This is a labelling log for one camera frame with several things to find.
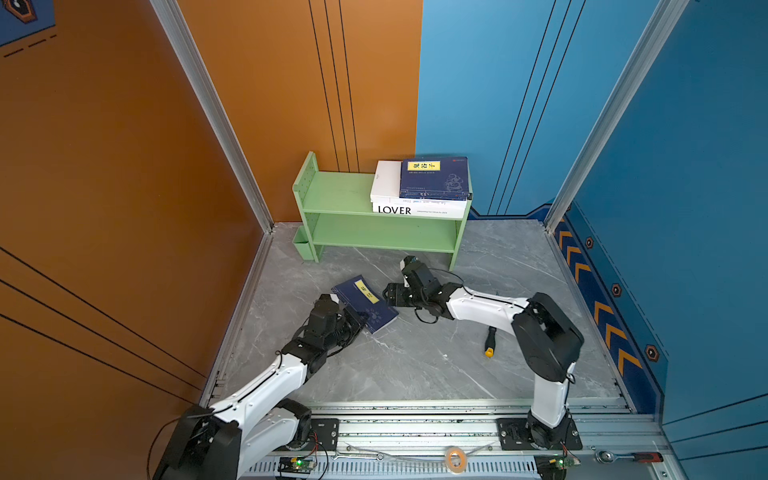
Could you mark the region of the white La Dame book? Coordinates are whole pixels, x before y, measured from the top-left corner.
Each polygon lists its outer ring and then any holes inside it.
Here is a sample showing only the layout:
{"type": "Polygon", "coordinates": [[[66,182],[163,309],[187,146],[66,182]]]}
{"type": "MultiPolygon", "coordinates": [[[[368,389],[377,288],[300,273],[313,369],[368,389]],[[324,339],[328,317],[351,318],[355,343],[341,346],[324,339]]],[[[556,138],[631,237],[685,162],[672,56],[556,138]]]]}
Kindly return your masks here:
{"type": "Polygon", "coordinates": [[[400,198],[401,161],[380,160],[370,191],[372,203],[392,203],[400,198]]]}

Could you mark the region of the blue book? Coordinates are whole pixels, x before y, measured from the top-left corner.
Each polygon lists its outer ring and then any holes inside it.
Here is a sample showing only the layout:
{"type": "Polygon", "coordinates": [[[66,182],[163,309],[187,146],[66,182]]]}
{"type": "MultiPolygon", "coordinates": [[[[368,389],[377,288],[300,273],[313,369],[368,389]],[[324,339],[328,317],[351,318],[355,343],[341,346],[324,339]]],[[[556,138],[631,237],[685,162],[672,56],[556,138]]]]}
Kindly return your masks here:
{"type": "Polygon", "coordinates": [[[471,198],[466,157],[407,159],[402,162],[399,197],[466,201],[471,198]]]}
{"type": "Polygon", "coordinates": [[[337,284],[331,291],[366,319],[366,328],[371,334],[383,329],[399,316],[399,312],[377,295],[362,275],[337,284]]]}

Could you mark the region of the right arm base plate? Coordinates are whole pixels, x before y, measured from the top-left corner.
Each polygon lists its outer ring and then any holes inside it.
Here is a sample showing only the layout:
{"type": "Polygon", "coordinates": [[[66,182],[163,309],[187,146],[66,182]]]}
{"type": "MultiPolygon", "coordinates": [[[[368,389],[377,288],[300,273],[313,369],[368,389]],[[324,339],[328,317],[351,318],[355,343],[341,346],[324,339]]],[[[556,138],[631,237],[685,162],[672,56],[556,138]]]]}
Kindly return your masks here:
{"type": "Polygon", "coordinates": [[[549,428],[535,418],[499,418],[496,420],[501,448],[513,450],[560,450],[583,448],[580,433],[573,418],[565,416],[559,425],[549,428]]]}

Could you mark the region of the white LOVER book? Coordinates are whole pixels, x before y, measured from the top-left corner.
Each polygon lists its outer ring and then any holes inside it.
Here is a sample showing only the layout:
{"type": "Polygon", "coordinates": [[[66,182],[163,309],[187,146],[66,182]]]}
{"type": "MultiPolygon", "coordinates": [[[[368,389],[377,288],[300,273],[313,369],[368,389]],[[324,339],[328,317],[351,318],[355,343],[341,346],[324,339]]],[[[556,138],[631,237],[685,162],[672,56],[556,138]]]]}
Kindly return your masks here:
{"type": "Polygon", "coordinates": [[[444,218],[451,220],[461,220],[464,217],[468,202],[467,201],[445,201],[445,202],[411,202],[411,203],[376,203],[372,204],[372,210],[375,214],[422,217],[422,218],[444,218]]]}

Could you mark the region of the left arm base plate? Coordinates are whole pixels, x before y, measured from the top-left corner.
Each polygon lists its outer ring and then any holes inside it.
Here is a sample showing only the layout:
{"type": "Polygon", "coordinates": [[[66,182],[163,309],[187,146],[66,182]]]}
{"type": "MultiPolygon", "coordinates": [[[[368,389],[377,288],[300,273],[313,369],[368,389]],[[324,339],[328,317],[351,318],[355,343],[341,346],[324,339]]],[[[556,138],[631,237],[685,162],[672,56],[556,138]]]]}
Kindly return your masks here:
{"type": "Polygon", "coordinates": [[[297,432],[287,445],[279,451],[334,453],[339,440],[339,420],[336,418],[313,418],[299,423],[297,432]]]}

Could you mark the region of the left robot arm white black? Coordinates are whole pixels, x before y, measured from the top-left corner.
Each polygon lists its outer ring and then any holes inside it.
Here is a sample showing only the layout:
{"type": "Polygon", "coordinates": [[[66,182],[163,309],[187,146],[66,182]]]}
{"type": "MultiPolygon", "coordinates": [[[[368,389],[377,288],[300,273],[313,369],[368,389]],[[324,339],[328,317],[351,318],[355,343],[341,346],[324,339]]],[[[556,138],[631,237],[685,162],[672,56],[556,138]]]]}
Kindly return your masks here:
{"type": "Polygon", "coordinates": [[[315,301],[305,323],[262,373],[211,407],[194,404],[177,419],[149,479],[238,479],[273,450],[303,446],[312,411],[288,396],[327,359],[351,345],[368,323],[332,294],[315,301]]]}

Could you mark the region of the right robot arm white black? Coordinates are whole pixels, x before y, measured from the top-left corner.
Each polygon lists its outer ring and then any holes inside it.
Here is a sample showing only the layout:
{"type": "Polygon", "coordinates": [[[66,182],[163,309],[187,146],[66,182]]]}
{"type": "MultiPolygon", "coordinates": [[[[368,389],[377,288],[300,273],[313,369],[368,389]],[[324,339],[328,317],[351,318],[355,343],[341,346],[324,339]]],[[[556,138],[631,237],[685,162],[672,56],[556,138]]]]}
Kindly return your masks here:
{"type": "Polygon", "coordinates": [[[535,449],[565,448],[575,426],[568,406],[570,386],[584,336],[547,294],[513,298],[472,290],[461,283],[440,282],[414,256],[401,262],[401,283],[383,291],[387,304],[425,310],[432,316],[471,321],[512,335],[534,373],[534,395],[525,421],[535,449]]]}

